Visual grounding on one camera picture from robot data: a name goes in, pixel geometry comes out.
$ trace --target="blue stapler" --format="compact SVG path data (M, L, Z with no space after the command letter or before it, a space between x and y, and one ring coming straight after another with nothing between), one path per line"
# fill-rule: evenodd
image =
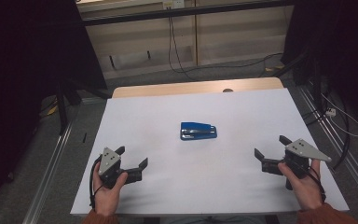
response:
M184 141L215 137L217 137L216 127L210 124L182 122L180 125L180 139Z

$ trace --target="human hand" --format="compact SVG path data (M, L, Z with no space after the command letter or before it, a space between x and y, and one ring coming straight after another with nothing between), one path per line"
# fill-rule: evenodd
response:
M95 212L97 214L103 215L104 217L109 217L114 215L117 210L120 190L126 183L128 174L122 173L118 177L117 182L112 189L101 187L103 185L103 181L98 175L98 171L100 170L100 164L100 162L96 164L92 175L92 187L94 188L94 190L97 190L97 192L94 192Z
M310 163L310 167L313 169L310 169L310 174L316 179L320 179L320 166L321 162L318 160L312 160ZM278 168L292 184L293 192L295 193L297 201L303 211L316 209L322 206L321 191L318 184L315 183L312 178L306 176L305 178L298 179L285 163L279 163Z

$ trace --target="orange sleeve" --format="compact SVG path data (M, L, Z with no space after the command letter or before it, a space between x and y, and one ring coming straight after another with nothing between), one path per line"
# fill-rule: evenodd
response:
M317 209L297 212L297 224L328 223L358 224L353 217L343 212L339 212L328 203L325 203Z
M83 224L118 224L117 216L104 217L95 213L94 209L89 211L89 214L82 222Z

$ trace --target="black cable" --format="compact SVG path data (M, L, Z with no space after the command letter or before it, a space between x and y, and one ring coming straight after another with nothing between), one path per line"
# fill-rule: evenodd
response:
M304 169L302 166L300 166L297 162L295 161L290 161L292 164L296 165L298 168L300 168L305 175L309 176L319 187L319 191L321 192L321 197L322 197L322 201L324 203L325 199L326 199L326 194L325 194L325 190L324 190L324 187L322 186L322 182L321 182L321 178L319 177L318 173L316 173L316 171L311 167L309 166L309 168L315 172L315 174L318 176L318 179L313 176L310 171L307 171L306 169Z
M305 114L301 115L301 117L302 117L303 119L307 119L307 118L309 118L313 113L315 113L316 111L318 111L318 110L317 110L317 109L314 109L314 110L312 110L312 111L310 111L310 112L308 112L308 113L305 113Z
M102 155L98 157L98 159L95 160L94 164L92 164L91 174L89 175L89 200L90 200L89 205L92 207L92 209L95 209L95 194L92 192L92 178L94 176L95 166L99 161L101 161L102 157L103 157Z
M183 71L183 72L180 72L180 73L184 73L185 76L186 76L188 79L191 79L191 80L193 80L193 81L198 81L198 80L196 80L195 78L190 77L190 76L187 74L187 72L186 72L186 71L183 69L183 67L182 67L182 64L181 64L180 59L179 59L178 48L177 48L177 46L176 46L175 32L174 32L174 29L173 29L172 18L169 17L168 20L169 20L169 22L170 22L170 49L169 49L169 52L168 52L168 61L169 61L169 63L170 63L170 67L171 67L171 69L172 69L174 72L177 73L177 71L173 69L172 64L171 64L171 42L172 42L172 38L173 38L173 44L175 45L176 58L178 59L179 66L180 66L181 70Z
M328 88L327 88L327 91L326 91L325 93L321 93L321 94L324 95L324 96L327 98L328 95L330 95L330 92L331 92L331 88L328 87ZM323 110L323 111L322 111L322 114L321 114L319 117L317 117L315 120L306 123L307 126L310 126L311 124L313 124L313 123L319 121L320 119L322 119L322 118L324 117L325 113L327 112L327 103L328 103L328 102L327 102L326 100L324 100L324 103L322 104L322 110Z
M347 107L345 105L345 102L342 100L342 98L340 97L342 106L343 106L343 110L345 113L347 113ZM350 149L350 143L351 143L351 136L349 135L349 131L350 131L350 123L349 123L349 119L348 116L345 116L345 118L343 117L342 113L340 111L339 115L344 119L345 122L345 126L346 126L346 135L345 135L345 141L344 141L344 145L342 146L342 153L341 156L339 157L338 162L336 163L336 165L333 166L333 171L336 171L336 169L338 168L338 166L345 160L345 158L348 155L349 149Z

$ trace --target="table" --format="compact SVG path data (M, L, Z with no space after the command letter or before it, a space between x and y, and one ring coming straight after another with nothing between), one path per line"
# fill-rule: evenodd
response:
M234 92L222 93L224 89ZM122 168L149 159L144 179L121 191L117 213L122 216L265 215L299 209L293 192L284 187L285 178L262 173L254 157L257 147L266 158L281 158L280 134L315 145L279 79L128 87L117 89L113 96L71 214L82 216L90 210L92 162L104 147L122 145L126 147ZM180 121L210 121L218 136L181 141ZM338 210L348 210L324 162L321 171L326 201Z

